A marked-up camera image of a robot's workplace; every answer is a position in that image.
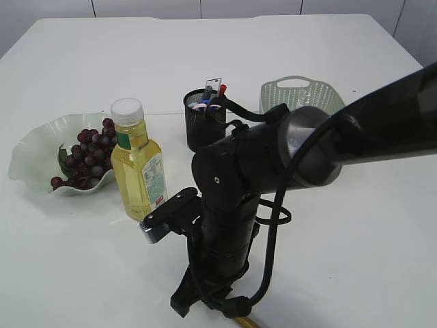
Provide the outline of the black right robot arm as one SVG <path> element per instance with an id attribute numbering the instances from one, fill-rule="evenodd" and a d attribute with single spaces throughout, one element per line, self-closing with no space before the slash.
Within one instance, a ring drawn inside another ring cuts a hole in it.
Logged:
<path id="1" fill-rule="evenodd" d="M 436 153 L 436 66 L 334 114 L 277 105 L 193 157 L 196 185 L 171 198 L 170 229 L 186 237 L 188 268 L 171 307 L 196 302 L 228 318 L 250 314 L 272 277 L 289 190 L 323 187 L 345 165 Z"/>

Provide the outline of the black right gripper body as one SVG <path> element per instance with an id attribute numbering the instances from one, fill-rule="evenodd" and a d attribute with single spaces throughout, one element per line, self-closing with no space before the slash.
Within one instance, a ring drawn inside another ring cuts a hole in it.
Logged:
<path id="1" fill-rule="evenodd" d="M 248 316 L 247 297 L 227 299 L 231 285 L 249 269 L 248 256 L 259 232 L 255 222 L 260 196 L 246 198 L 230 213 L 209 210 L 196 196 L 172 214 L 170 227 L 187 238 L 188 268 L 170 306 L 186 316 L 198 301 L 224 316 Z"/>

